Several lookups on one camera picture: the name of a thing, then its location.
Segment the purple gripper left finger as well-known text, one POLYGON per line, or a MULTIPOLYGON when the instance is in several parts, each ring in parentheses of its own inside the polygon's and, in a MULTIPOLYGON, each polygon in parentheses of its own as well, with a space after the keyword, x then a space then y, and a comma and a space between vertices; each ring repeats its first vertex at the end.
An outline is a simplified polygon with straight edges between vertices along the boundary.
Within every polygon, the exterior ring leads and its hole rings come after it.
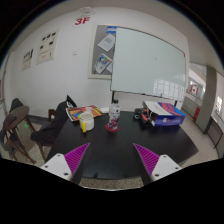
POLYGON ((89 143, 83 144, 65 155, 57 153, 41 168, 65 180, 79 184, 89 157, 89 143))

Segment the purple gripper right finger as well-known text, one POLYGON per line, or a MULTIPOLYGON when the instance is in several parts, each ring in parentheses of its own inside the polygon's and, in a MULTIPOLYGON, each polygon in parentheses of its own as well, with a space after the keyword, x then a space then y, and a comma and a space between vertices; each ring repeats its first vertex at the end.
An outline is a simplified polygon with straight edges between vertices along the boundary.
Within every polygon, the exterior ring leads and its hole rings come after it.
POLYGON ((166 154, 158 155, 136 143, 134 147, 152 182, 181 170, 181 167, 166 154))

